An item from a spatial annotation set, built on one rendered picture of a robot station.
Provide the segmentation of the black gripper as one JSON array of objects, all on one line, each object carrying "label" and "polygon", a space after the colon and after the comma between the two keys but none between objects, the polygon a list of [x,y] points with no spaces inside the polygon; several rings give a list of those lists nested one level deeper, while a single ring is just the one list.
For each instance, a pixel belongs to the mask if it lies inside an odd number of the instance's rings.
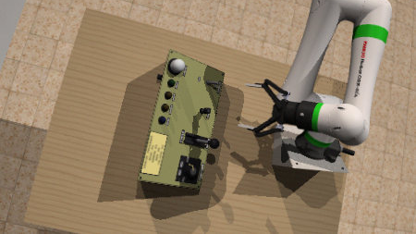
[{"label": "black gripper", "polygon": [[[295,114],[296,114],[296,110],[297,110],[299,103],[288,101],[288,96],[290,95],[290,92],[287,92],[284,90],[282,91],[280,87],[278,87],[276,84],[274,84],[268,79],[265,79],[264,83],[254,83],[254,84],[245,83],[245,85],[249,87],[264,88],[265,91],[268,93],[268,95],[272,98],[275,104],[273,105],[272,117],[270,117],[267,121],[265,121],[263,124],[261,124],[257,128],[252,127],[252,126],[238,124],[239,127],[247,128],[248,130],[254,131],[255,137],[262,137],[262,136],[272,134],[275,132],[284,132],[283,124],[296,126]],[[268,85],[273,87],[278,92],[282,93],[282,96],[284,97],[284,99],[279,100],[275,96],[273,91],[269,88]],[[286,107],[287,109],[285,110]],[[284,118],[284,112],[285,112],[285,118]],[[279,124],[278,126],[276,126],[276,129],[269,129],[269,130],[260,132],[261,130],[275,123],[276,122],[275,120]]]}]

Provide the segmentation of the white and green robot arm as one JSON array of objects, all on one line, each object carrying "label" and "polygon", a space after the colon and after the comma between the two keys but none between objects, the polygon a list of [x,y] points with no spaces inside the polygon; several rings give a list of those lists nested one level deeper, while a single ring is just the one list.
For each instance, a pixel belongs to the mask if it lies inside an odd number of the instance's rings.
[{"label": "white and green robot arm", "polygon": [[[391,16],[388,0],[312,0],[299,50],[281,87],[290,92],[288,101],[299,103],[295,122],[304,131],[295,144],[305,156],[335,163],[340,153],[355,154],[339,141],[356,146],[367,139],[374,85]],[[313,92],[327,47],[343,20],[354,23],[344,101]]]}]

